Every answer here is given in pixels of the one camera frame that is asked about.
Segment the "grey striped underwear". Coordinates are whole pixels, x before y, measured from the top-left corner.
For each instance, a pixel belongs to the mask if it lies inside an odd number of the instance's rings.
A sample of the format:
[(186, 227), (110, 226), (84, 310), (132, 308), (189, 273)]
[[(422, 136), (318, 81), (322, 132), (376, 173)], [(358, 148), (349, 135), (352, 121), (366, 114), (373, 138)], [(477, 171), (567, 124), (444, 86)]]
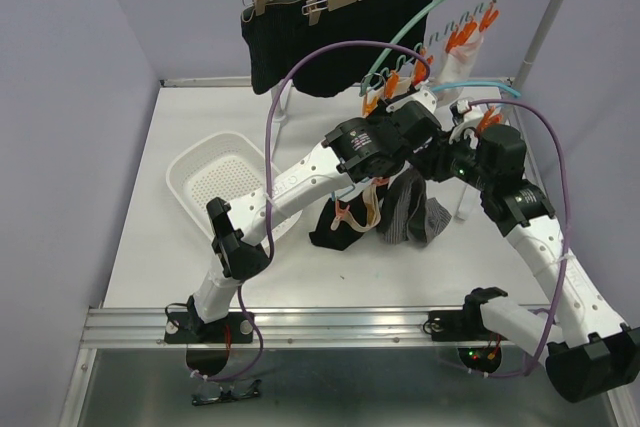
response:
[(452, 218), (435, 197), (428, 196), (426, 181), (414, 167), (407, 168), (391, 182), (380, 213), (376, 231), (391, 245), (413, 241), (427, 246)]

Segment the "blue plastic clip hanger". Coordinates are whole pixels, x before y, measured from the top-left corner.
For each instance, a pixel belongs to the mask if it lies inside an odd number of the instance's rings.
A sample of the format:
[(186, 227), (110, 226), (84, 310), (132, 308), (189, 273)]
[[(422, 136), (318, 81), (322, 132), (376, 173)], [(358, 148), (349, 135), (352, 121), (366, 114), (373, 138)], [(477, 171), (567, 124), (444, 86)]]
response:
[[(452, 82), (445, 83), (438, 86), (427, 86), (424, 85), (422, 90), (427, 90), (432, 94), (438, 95), (440, 92), (453, 92), (454, 90), (471, 88), (471, 87), (493, 87), (497, 88), (500, 92), (509, 94), (512, 97), (520, 98), (521, 93), (514, 89), (513, 87), (506, 85), (503, 82), (493, 81), (493, 80), (468, 80), (464, 82)], [(343, 198), (349, 196), (354, 190), (358, 189), (358, 184), (351, 184), (347, 187), (340, 188), (337, 190), (333, 190), (330, 193), (330, 199), (333, 201), (342, 200)]]

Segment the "black underwear beige waistband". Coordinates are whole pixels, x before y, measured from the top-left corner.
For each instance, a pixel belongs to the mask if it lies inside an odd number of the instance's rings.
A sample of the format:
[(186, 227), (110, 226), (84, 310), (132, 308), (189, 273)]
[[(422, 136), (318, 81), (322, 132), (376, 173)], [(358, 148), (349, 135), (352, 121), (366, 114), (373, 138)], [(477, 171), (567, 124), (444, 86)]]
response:
[(344, 251), (381, 221), (388, 184), (370, 184), (350, 200), (328, 199), (308, 236), (315, 247)]

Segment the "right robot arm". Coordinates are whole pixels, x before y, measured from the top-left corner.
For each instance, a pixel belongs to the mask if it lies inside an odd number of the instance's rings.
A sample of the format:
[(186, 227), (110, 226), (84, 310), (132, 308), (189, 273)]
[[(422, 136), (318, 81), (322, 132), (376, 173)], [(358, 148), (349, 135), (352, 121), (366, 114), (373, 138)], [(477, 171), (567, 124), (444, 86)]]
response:
[(522, 372), (542, 366), (576, 403), (628, 385), (639, 374), (639, 331), (608, 304), (569, 248), (569, 223), (524, 176), (527, 147), (518, 130), (496, 124), (476, 145), (439, 132), (415, 157), (427, 180), (457, 178), (476, 187), (481, 206), (529, 267), (550, 305), (535, 314), (497, 287), (476, 288), (458, 310), (435, 310), (423, 325), (436, 342), (497, 335), (524, 351)]

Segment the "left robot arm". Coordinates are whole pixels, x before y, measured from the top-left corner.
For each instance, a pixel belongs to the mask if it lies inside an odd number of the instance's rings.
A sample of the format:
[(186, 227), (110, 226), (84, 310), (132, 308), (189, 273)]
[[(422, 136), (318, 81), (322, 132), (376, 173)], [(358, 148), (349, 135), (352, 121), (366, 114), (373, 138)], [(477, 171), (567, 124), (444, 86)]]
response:
[(206, 214), (214, 264), (186, 302), (166, 308), (165, 342), (251, 343), (252, 330), (241, 326), (253, 324), (253, 315), (233, 313), (230, 307), (242, 286), (271, 264), (275, 230), (317, 200), (357, 185), (363, 187), (359, 197), (368, 219), (358, 222), (350, 207), (335, 204), (327, 229), (375, 226), (380, 190), (439, 128), (436, 105), (436, 96), (426, 88), (379, 101), (368, 116), (340, 123), (286, 171), (274, 174), (267, 166), (264, 186), (230, 201), (211, 199)]

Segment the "green plastic clip hanger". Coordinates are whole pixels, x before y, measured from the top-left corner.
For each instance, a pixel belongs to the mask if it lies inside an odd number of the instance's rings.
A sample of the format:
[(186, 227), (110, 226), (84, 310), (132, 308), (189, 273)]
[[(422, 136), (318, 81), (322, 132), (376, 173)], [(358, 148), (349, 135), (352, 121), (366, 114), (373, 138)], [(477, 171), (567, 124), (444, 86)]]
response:
[[(400, 45), (427, 57), (426, 40), (429, 13), (446, 0), (362, 0), (356, 30), (358, 40), (374, 40)], [(447, 48), (464, 43), (475, 32), (482, 33), (484, 24), (473, 17), (465, 18), (451, 27)], [(361, 53), (361, 92), (363, 112), (373, 110), (375, 100), (399, 95), (411, 85), (426, 80), (429, 69), (406, 53), (384, 48)]]

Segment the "white underwear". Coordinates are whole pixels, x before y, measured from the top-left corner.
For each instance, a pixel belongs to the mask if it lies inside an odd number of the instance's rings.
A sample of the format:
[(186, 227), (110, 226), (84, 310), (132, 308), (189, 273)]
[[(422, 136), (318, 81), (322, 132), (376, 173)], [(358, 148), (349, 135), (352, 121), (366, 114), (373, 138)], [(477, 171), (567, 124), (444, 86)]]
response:
[(464, 43), (458, 43), (445, 51), (435, 86), (468, 81), (483, 42), (484, 34), (475, 31)]

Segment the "orange clothes peg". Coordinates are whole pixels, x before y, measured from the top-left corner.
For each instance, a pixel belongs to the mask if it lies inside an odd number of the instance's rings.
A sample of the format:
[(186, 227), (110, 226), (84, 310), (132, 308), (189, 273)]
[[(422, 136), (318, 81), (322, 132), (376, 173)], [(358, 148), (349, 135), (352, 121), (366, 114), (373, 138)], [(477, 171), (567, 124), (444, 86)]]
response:
[(482, 133), (488, 127), (500, 124), (502, 122), (502, 115), (495, 106), (490, 106), (484, 113), (482, 119), (476, 126), (478, 134)]

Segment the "rear black shorts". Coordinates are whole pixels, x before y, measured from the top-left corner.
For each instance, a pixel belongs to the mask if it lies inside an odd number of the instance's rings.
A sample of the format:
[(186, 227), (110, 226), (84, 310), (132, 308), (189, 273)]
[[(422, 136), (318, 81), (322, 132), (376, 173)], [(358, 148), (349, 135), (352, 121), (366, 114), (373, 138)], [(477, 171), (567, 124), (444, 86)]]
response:
[(251, 61), (251, 86), (261, 95), (276, 87), (297, 63), (293, 59), (296, 31), (308, 27), (302, 7), (307, 0), (273, 0), (261, 15), (254, 7), (241, 14), (241, 35)]

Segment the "white perforated plastic basket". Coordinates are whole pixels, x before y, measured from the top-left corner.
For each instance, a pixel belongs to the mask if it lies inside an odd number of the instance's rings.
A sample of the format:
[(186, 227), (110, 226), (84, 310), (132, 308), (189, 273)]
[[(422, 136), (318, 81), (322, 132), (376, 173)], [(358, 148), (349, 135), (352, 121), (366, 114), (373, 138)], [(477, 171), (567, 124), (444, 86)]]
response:
[(166, 184), (208, 238), (213, 238), (206, 204), (251, 193), (264, 182), (264, 154), (246, 136), (222, 131), (204, 138), (178, 155), (166, 171)]

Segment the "black eyeglasses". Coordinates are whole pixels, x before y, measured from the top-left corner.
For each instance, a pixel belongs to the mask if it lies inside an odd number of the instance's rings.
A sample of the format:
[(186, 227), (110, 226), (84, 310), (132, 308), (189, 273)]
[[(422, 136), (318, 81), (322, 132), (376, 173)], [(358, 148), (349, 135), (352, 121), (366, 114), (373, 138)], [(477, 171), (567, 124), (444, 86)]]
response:
[(256, 379), (251, 382), (248, 387), (242, 391), (237, 391), (235, 388), (223, 388), (219, 387), (218, 392), (213, 395), (205, 395), (201, 393), (195, 393), (191, 395), (191, 405), (193, 407), (204, 407), (211, 405), (229, 404), (244, 400), (250, 400), (259, 398), (261, 393), (262, 380)]

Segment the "aluminium mounting rail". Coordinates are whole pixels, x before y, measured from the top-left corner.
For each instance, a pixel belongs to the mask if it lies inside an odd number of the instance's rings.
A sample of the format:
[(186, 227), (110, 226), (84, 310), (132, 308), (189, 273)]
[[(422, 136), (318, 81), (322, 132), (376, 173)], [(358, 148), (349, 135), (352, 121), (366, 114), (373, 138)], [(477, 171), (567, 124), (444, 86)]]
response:
[(94, 349), (209, 348), (238, 349), (421, 347), (435, 343), (475, 345), (495, 332), (532, 351), (546, 317), (498, 297), (476, 309), (258, 309), (253, 332), (238, 312), (223, 333), (198, 336), (176, 328), (161, 309), (94, 309), (81, 345)]

